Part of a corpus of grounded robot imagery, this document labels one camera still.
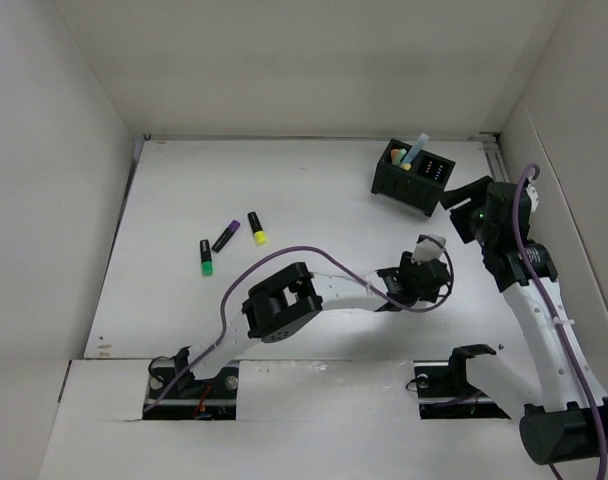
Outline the blue pastel highlighter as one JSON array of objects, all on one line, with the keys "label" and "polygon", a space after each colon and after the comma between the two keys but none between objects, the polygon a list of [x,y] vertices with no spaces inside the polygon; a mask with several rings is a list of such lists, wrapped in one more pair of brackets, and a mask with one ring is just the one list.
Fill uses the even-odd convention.
[{"label": "blue pastel highlighter", "polygon": [[421,153],[423,147],[429,141],[429,139],[430,139],[430,136],[428,134],[422,133],[418,137],[417,141],[412,146],[412,148],[407,152],[407,154],[404,157],[404,159],[402,160],[401,164],[404,164],[404,163],[412,164],[413,161],[415,160],[415,158]]}]

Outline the mint green pastel highlighter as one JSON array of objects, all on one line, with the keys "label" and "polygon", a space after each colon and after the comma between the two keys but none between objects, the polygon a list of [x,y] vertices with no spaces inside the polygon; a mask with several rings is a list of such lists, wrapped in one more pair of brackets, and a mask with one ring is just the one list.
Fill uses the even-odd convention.
[{"label": "mint green pastel highlighter", "polygon": [[395,166],[399,166],[401,164],[402,160],[404,159],[404,157],[406,156],[406,154],[407,154],[407,150],[402,149],[402,152],[400,152],[394,158],[391,158],[391,163]]}]

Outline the black highlighter yellow cap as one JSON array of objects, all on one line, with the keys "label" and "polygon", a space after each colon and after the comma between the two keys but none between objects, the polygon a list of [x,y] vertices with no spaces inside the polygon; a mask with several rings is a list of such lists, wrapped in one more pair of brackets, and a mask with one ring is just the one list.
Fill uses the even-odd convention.
[{"label": "black highlighter yellow cap", "polygon": [[265,245],[267,242],[266,233],[263,229],[259,216],[255,211],[247,214],[249,224],[253,233],[253,238],[258,246]]}]

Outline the black highlighter purple cap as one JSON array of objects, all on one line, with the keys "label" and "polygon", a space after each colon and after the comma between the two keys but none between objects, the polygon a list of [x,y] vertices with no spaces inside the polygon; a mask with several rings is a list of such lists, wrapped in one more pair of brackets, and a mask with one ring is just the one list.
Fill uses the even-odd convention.
[{"label": "black highlighter purple cap", "polygon": [[238,228],[240,227],[240,222],[237,220],[232,220],[229,225],[222,231],[219,237],[215,240],[212,245],[212,250],[216,253],[219,253],[224,246],[232,239]]}]

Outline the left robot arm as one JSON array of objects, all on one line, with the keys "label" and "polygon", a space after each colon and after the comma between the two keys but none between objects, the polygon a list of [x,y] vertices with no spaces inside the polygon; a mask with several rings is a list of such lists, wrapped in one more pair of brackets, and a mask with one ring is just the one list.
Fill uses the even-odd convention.
[{"label": "left robot arm", "polygon": [[453,290],[453,264],[441,248],[426,253],[418,246],[403,252],[400,264],[365,277],[311,272],[303,262],[290,264],[251,287],[232,317],[227,302],[241,284],[236,280],[220,301],[221,331],[207,347],[183,347],[175,355],[172,384],[185,396],[196,396],[207,380],[252,346],[292,338],[318,314],[331,310],[427,313],[441,306]]}]

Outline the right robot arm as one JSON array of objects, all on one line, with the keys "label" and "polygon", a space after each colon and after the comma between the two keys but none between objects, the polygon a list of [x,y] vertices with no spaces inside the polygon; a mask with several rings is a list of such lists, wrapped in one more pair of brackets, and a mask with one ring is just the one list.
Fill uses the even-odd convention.
[{"label": "right robot arm", "polygon": [[457,393],[483,391],[519,429],[533,462],[553,465],[608,457],[608,393],[593,374],[561,298],[548,249],[529,237],[533,200],[526,185],[483,177],[442,195],[465,243],[513,311],[539,383],[516,374],[487,345],[454,349],[446,381]]}]

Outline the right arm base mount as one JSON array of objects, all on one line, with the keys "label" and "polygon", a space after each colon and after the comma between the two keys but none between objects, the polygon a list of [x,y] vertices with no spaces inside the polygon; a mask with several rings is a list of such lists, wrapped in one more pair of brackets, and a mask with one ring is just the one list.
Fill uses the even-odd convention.
[{"label": "right arm base mount", "polygon": [[422,360],[405,389],[417,395],[422,420],[508,419],[484,392],[468,382],[466,363],[482,355],[496,355],[488,345],[456,347],[447,360]]}]

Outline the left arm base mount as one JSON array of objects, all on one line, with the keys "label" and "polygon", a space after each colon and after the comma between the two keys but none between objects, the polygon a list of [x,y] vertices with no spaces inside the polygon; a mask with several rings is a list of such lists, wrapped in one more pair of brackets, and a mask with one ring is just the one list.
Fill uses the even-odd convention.
[{"label": "left arm base mount", "polygon": [[239,362],[229,362],[215,377],[197,380],[191,371],[175,383],[152,409],[175,374],[188,364],[188,349],[175,356],[158,356],[148,365],[144,420],[234,421],[237,413]]}]

